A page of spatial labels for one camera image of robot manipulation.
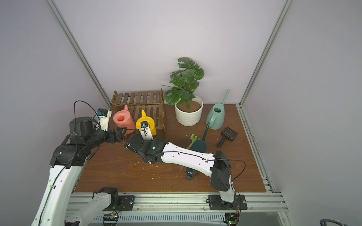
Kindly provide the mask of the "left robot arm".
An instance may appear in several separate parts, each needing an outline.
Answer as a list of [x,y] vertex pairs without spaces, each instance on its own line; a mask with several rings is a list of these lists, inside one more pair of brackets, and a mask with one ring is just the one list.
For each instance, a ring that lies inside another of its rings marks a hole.
[[70,134],[56,148],[51,158],[48,184],[33,226],[87,226],[102,211],[117,211],[121,201],[117,188],[104,187],[93,194],[91,201],[70,217],[67,206],[86,163],[95,156],[92,150],[103,143],[121,139],[110,129],[110,110],[98,109],[93,117],[74,117]]

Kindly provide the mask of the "pink watering can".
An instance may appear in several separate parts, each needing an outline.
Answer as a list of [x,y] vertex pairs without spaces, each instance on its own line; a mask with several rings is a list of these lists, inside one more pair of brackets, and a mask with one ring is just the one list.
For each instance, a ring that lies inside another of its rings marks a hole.
[[124,110],[118,111],[114,114],[113,121],[116,123],[117,127],[127,128],[125,133],[126,135],[133,133],[136,129],[136,125],[129,111],[128,105],[124,106]]

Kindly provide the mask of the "yellow watering can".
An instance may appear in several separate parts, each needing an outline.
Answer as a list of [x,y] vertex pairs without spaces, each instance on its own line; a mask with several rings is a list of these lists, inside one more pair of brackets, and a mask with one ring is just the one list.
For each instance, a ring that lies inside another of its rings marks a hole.
[[136,128],[137,129],[141,129],[142,128],[142,123],[143,122],[147,122],[148,123],[148,126],[150,128],[150,131],[152,133],[152,136],[156,136],[156,125],[155,125],[155,121],[146,115],[146,112],[145,110],[142,110],[141,111],[141,118],[139,118],[136,122]]

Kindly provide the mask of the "dark green watering can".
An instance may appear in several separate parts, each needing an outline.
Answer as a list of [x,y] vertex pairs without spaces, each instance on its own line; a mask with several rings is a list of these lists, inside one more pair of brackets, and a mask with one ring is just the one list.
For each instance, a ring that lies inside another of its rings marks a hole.
[[[207,144],[205,142],[206,136],[207,136],[207,132],[209,129],[209,122],[206,125],[206,129],[204,132],[204,135],[202,137],[201,140],[197,140],[195,141],[195,143],[192,145],[191,150],[192,151],[196,151],[196,152],[200,152],[200,153],[206,153],[207,151]],[[196,170],[188,168],[187,169],[187,174],[186,174],[186,179],[188,181],[190,181],[194,176],[196,176],[198,174],[198,172],[196,172]]]

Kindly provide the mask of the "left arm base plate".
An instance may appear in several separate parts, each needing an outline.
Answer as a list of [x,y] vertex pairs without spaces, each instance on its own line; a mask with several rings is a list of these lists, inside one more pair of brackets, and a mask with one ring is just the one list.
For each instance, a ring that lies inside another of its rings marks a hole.
[[134,203],[134,195],[120,195],[116,202],[115,211],[132,211]]

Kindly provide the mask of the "wooden two-tier shelf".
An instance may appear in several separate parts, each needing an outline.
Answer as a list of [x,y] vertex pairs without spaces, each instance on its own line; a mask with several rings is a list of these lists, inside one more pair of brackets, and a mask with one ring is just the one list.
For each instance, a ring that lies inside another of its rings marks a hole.
[[167,138],[166,108],[162,89],[136,93],[119,93],[115,91],[111,102],[112,119],[116,112],[124,110],[125,105],[128,105],[134,122],[141,118],[141,111],[145,110],[146,115],[155,121],[156,131],[160,132],[164,138]]

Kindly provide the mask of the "light green watering can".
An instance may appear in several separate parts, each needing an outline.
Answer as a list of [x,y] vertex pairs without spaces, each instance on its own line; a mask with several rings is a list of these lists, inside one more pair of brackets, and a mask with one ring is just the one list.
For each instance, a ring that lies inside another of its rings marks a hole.
[[230,90],[228,89],[222,103],[217,103],[213,105],[213,107],[209,111],[208,116],[206,118],[206,125],[209,125],[209,129],[219,130],[223,126],[225,120],[224,105],[228,98],[229,92]]

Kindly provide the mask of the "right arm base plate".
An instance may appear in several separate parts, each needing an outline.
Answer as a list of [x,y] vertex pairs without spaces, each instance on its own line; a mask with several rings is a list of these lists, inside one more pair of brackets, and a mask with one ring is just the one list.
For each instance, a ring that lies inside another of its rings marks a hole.
[[247,210],[247,202],[244,195],[236,194],[233,203],[221,199],[220,195],[209,195],[206,199],[210,210]]

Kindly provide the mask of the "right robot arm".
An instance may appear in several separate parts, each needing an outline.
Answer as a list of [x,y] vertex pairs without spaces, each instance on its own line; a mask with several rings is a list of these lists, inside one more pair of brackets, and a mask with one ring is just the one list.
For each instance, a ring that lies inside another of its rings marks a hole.
[[210,177],[210,186],[219,191],[223,202],[235,202],[232,166],[223,152],[201,153],[179,147],[158,137],[145,140],[137,135],[131,135],[124,146],[136,153],[145,163],[177,164],[205,174]]

